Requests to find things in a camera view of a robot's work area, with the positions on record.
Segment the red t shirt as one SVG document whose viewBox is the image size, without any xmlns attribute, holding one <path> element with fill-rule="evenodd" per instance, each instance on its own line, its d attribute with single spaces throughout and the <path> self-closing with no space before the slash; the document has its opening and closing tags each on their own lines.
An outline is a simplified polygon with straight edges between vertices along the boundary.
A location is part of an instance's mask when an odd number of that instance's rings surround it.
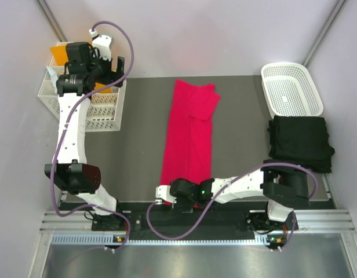
<svg viewBox="0 0 357 278">
<path fill-rule="evenodd" d="M 212 177 L 212 116 L 220 101 L 215 85 L 176 80 L 167 124 L 161 185 L 177 178 L 196 184 Z"/>
</svg>

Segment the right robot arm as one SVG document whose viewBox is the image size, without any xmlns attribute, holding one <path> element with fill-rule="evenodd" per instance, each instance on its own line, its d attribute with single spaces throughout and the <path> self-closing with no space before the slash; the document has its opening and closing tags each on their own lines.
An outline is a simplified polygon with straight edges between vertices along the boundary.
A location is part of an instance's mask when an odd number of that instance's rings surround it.
<svg viewBox="0 0 357 278">
<path fill-rule="evenodd" d="M 175 205 L 205 207 L 211 202 L 225 204 L 264 196 L 268 199 L 264 223 L 270 229 L 277 229 L 293 210 L 310 206 L 309 175 L 313 176 L 301 166 L 269 161 L 251 172 L 230 178 L 210 178 L 200 183 L 178 178 L 169 185 L 160 185 L 156 197 Z"/>
</svg>

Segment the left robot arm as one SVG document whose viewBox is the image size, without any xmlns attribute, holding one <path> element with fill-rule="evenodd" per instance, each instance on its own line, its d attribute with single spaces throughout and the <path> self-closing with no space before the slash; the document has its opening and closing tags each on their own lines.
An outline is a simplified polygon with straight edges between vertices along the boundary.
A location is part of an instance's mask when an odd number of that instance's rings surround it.
<svg viewBox="0 0 357 278">
<path fill-rule="evenodd" d="M 68 60 L 56 80 L 60 106 L 57 148 L 44 172 L 52 187 L 85 201 L 84 208 L 94 211 L 90 216 L 95 227 L 109 231 L 125 228 L 127 223 L 118 200 L 102 186 L 101 171 L 87 163 L 85 152 L 90 92 L 98 83 L 121 87 L 124 59 L 118 59 L 118 68 L 113 71 L 111 41 L 107 38 L 68 43 L 65 51 Z"/>
</svg>

